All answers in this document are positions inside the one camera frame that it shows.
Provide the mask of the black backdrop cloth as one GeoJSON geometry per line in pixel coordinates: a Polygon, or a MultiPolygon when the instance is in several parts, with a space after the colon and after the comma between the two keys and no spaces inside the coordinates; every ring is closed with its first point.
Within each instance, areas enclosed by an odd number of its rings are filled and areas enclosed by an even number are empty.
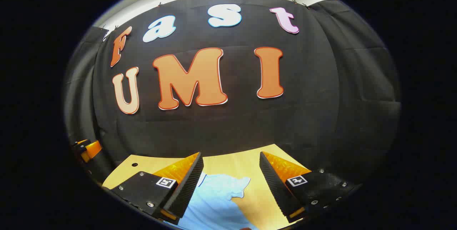
{"type": "Polygon", "coordinates": [[[338,0],[177,0],[113,32],[91,27],[64,77],[70,143],[100,141],[99,181],[129,155],[225,155],[276,144],[310,170],[362,183],[393,142],[401,110],[394,60],[377,33],[338,0]],[[220,48],[214,106],[161,110],[163,55],[189,70],[220,48]]]}

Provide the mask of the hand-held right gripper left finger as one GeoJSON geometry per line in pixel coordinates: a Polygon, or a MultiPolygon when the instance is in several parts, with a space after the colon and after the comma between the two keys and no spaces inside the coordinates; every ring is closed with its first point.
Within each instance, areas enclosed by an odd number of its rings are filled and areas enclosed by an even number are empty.
{"type": "Polygon", "coordinates": [[[110,188],[110,194],[155,220],[176,225],[186,212],[203,169],[204,159],[196,152],[153,173],[137,170],[110,188]]]}

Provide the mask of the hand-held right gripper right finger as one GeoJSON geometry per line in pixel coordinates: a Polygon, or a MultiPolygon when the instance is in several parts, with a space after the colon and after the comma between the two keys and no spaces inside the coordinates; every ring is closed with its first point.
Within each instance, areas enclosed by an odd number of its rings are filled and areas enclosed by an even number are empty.
{"type": "Polygon", "coordinates": [[[314,219],[361,187],[323,168],[309,170],[264,151],[260,152],[260,169],[289,223],[314,219]]]}

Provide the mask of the light blue T-shirt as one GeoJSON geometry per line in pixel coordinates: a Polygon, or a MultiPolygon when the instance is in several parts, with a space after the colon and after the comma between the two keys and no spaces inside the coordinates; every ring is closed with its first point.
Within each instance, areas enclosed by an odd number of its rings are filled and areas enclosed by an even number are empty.
{"type": "Polygon", "coordinates": [[[202,173],[178,227],[184,230],[258,230],[232,201],[242,199],[250,178],[202,173]]]}

